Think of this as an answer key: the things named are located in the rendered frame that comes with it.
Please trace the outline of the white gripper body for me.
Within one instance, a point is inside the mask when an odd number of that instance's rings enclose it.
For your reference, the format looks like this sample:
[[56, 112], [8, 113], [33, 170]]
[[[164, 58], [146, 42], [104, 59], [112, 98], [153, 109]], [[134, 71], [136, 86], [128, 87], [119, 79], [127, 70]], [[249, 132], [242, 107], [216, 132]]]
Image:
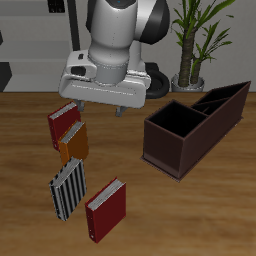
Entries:
[[59, 94], [63, 98], [103, 104], [141, 108], [150, 87], [151, 77], [146, 72], [130, 70], [125, 79], [115, 86], [101, 86], [94, 81], [63, 72]]

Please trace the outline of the small black wall panel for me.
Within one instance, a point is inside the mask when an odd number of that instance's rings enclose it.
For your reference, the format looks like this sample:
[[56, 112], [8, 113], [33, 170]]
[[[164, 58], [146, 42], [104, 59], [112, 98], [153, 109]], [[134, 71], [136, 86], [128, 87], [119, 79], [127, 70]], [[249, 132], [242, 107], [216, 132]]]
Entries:
[[50, 13], [64, 13], [64, 0], [47, 0], [48, 10]]

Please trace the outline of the black block at wall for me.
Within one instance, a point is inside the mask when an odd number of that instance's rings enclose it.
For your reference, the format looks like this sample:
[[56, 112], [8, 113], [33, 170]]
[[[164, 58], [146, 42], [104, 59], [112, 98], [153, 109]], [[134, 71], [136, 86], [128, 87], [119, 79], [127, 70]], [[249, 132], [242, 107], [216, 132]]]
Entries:
[[3, 92], [10, 79], [12, 71], [8, 62], [0, 62], [0, 92]]

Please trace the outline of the dark brown desk caddy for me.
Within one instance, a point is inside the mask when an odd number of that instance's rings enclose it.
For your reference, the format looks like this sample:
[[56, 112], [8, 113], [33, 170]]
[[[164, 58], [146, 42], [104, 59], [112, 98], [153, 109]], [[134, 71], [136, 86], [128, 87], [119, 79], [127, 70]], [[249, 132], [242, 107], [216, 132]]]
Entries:
[[172, 100], [144, 120], [141, 159], [181, 181], [242, 119], [251, 83], [219, 87], [191, 106]]

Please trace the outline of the green pot plant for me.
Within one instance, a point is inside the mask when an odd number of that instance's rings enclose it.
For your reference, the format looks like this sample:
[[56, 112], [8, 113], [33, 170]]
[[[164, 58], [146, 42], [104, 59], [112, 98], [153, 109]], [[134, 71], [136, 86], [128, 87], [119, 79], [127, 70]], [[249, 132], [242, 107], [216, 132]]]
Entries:
[[224, 0], [216, 4], [217, 0], [205, 9], [200, 8], [201, 0], [182, 0], [183, 13], [175, 9], [179, 16], [172, 22], [181, 29], [175, 31], [179, 41], [177, 44], [182, 48], [180, 70], [171, 79], [172, 92], [202, 92], [204, 79], [199, 76], [201, 64], [205, 60], [212, 61], [211, 54], [218, 48], [230, 45], [231, 41], [225, 41], [229, 28], [223, 30], [216, 38], [213, 38], [219, 24], [205, 24], [224, 8], [230, 6], [235, 0]]

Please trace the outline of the red book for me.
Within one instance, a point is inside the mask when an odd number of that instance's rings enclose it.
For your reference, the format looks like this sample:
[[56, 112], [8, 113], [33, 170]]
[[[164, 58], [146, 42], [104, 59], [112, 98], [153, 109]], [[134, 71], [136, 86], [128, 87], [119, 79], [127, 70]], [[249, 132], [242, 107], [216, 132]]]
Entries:
[[114, 178], [85, 203], [89, 237], [99, 243], [126, 216], [126, 184]]
[[58, 140], [76, 121], [81, 121], [81, 116], [78, 106], [71, 101], [49, 114], [47, 120], [53, 147], [59, 150]]

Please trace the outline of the black vertical wall bar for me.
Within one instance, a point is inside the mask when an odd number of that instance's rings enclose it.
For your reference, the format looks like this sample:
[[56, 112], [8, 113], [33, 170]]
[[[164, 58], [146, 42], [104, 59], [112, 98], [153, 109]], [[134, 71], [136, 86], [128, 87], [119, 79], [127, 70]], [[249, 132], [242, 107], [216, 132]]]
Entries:
[[76, 0], [67, 0], [67, 6], [70, 23], [72, 49], [74, 51], [77, 51], [80, 49], [80, 38], [76, 11]]

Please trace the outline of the orange book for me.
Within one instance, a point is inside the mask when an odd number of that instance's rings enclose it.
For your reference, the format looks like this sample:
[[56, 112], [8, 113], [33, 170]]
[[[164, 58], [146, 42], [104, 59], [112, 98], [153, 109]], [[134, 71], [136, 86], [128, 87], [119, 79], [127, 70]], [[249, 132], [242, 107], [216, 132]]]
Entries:
[[59, 139], [58, 144], [62, 165], [71, 157], [85, 159], [89, 154], [86, 124], [76, 121]]

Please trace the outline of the black white striped book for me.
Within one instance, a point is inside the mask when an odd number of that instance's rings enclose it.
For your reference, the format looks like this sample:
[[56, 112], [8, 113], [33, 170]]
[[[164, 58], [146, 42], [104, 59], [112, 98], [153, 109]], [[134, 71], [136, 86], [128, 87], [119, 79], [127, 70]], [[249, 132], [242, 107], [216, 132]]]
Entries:
[[66, 221], [87, 192], [82, 159], [71, 159], [49, 182], [56, 216]]

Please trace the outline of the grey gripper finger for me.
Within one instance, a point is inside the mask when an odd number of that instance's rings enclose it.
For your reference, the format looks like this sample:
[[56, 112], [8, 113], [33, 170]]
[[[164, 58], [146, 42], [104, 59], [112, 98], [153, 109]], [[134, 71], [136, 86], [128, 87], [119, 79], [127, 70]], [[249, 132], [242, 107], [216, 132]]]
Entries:
[[81, 100], [74, 99], [75, 104], [78, 107], [78, 111], [83, 112], [84, 111], [84, 102]]
[[116, 117], [122, 117], [122, 114], [128, 109], [128, 107], [120, 106], [116, 108]]

